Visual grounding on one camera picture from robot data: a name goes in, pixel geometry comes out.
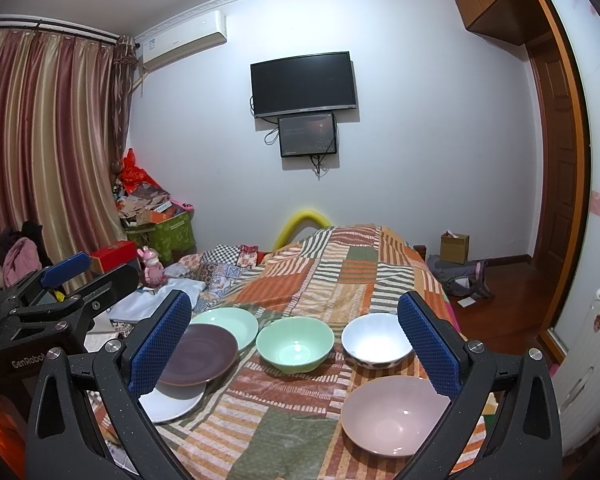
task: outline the purple plate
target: purple plate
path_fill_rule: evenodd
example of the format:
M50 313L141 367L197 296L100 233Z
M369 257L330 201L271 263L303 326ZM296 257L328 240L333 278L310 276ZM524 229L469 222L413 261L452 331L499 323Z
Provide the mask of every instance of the purple plate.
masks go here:
M238 343L227 329L205 323L191 324L167 363L160 382L193 386L227 371L238 353Z

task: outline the bowl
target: bowl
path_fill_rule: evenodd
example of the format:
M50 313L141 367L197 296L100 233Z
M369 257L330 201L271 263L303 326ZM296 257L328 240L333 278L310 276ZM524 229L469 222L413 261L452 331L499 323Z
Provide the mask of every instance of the bowl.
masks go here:
M207 310L198 314L191 323L218 325L231 332L238 342L238 352L242 352L258 335L258 320L249 311L235 306Z
M264 327L256 338L260 355L285 374L310 372L327 357L333 330L313 317L285 317Z
M365 368L391 368L413 349L395 314L366 314L342 331L342 345Z
M362 449L392 458L413 455L449 404L426 379L389 376L353 390L340 412L342 428Z

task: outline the green storage box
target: green storage box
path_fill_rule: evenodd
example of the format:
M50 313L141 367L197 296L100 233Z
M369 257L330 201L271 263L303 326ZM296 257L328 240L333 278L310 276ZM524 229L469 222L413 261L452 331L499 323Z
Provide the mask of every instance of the green storage box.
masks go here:
M164 266L173 263L173 250L187 251L196 244L191 228L193 214L185 212L159 224L146 224L125 229L129 240L138 247L149 246L156 251Z

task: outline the striped bedspread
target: striped bedspread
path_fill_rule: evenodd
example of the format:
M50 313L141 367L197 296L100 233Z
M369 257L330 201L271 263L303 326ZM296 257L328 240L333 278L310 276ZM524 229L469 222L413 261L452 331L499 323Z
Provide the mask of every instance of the striped bedspread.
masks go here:
M200 480L393 478L406 459L379 458L355 446L342 431L340 409L369 380L425 378L425 371L413 355L392 370L358 367L345 355L340 335L357 316L395 313L400 295L413 289L449 320L440 284L385 227L331 227L270 254L211 308L247 309L261 327L285 316L316 317L335 332L333 352L313 372L285 376L251 346L195 412L158 431ZM484 437L481 417L455 470L473 461Z

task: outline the small monitor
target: small monitor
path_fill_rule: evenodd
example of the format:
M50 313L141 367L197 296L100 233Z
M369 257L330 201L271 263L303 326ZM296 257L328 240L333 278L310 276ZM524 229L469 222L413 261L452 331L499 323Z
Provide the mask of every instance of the small monitor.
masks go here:
M326 155L338 151L333 113L280 117L278 126L280 156Z

